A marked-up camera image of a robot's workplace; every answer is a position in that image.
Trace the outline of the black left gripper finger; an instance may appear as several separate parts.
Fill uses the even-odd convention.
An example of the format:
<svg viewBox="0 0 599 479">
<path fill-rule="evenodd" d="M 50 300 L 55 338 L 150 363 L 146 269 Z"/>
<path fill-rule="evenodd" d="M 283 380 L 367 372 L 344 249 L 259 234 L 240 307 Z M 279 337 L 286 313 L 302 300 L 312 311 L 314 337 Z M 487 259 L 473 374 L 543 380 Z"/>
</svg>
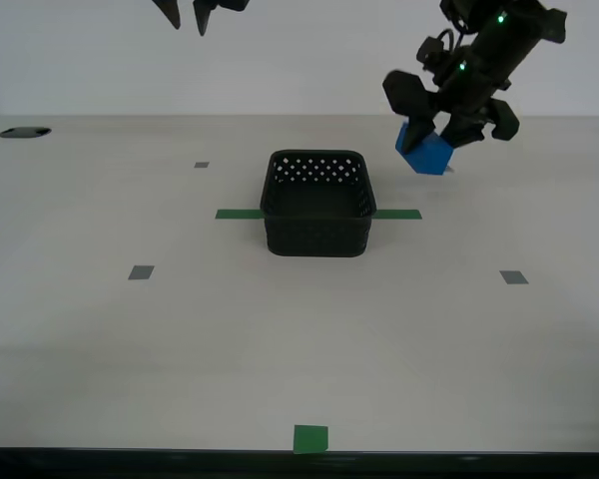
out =
<svg viewBox="0 0 599 479">
<path fill-rule="evenodd" d="M 178 0 L 153 0 L 175 29 L 181 28 L 181 14 Z"/>
<path fill-rule="evenodd" d="M 211 13 L 215 9 L 223 8 L 242 12 L 247 8 L 249 3 L 249 0 L 194 0 L 194 13 L 200 35 L 206 35 Z"/>
</svg>

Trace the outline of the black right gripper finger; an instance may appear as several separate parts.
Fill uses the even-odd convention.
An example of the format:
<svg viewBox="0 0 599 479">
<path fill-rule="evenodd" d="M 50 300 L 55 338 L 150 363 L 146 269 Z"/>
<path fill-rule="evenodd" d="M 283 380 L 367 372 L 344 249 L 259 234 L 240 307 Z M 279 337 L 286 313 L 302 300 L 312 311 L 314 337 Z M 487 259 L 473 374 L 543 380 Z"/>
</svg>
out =
<svg viewBox="0 0 599 479">
<path fill-rule="evenodd" d="M 461 148 L 484 140 L 483 129 L 493 125 L 491 137 L 510 141 L 519 131 L 520 122 L 507 102 L 489 99 L 476 111 L 456 110 L 441 133 L 441 138 L 451 148 Z"/>
<path fill-rule="evenodd" d="M 431 106 L 429 92 L 417 75 L 393 70 L 382 87 L 391 110 L 407 119 L 407 130 L 401 151 L 410 153 L 435 129 L 437 111 Z"/>
</svg>

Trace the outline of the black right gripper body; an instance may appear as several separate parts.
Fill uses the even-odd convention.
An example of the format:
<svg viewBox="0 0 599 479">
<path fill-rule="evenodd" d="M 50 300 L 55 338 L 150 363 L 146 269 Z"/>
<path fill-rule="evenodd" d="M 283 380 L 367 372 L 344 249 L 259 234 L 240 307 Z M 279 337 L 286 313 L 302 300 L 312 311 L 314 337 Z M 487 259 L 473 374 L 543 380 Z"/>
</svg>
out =
<svg viewBox="0 0 599 479">
<path fill-rule="evenodd" d="M 472 43 L 455 49 L 434 73 L 435 108 L 472 114 L 502 89 L 543 39 L 546 9 L 500 9 Z"/>
</svg>

